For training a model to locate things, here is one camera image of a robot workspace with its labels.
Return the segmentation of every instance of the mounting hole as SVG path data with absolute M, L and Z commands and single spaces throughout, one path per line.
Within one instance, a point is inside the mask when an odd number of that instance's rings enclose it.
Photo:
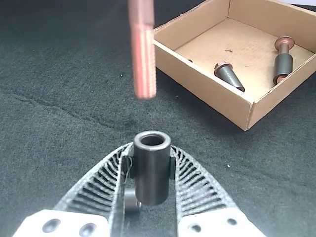
M 94 232 L 94 230 L 96 228 L 97 228 L 97 226 L 93 223 L 85 224 L 79 230 L 79 235 L 80 235 L 80 237 L 89 237 L 92 235 L 92 233 Z
M 44 233 L 51 233 L 51 232 L 54 232 L 58 228 L 59 225 L 60 225 L 59 219 L 52 219 L 50 221 L 47 221 L 43 225 L 42 230 Z
M 149 135 L 146 137 L 143 137 L 141 140 L 141 143 L 147 146 L 158 146 L 161 145 L 164 142 L 164 139 L 158 135 Z
M 200 233 L 202 228 L 201 228 L 201 226 L 199 226 L 197 224 L 193 224 L 193 225 L 189 226 L 189 230 L 191 230 L 192 232 L 195 232 L 195 233 Z
M 237 225 L 237 221 L 235 219 L 229 218 L 227 220 L 227 223 L 230 224 L 231 226 Z

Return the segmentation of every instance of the black fabric surface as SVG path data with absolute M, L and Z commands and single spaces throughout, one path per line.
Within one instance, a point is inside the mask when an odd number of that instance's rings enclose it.
M 201 1 L 156 0 L 156 25 Z M 129 40 L 126 0 L 0 3 L 0 236 L 149 129 L 195 157 L 266 236 L 315 236 L 316 75 L 243 132 L 159 71 L 158 96 L 135 99 Z M 173 201 L 144 207 L 126 232 L 169 236 Z

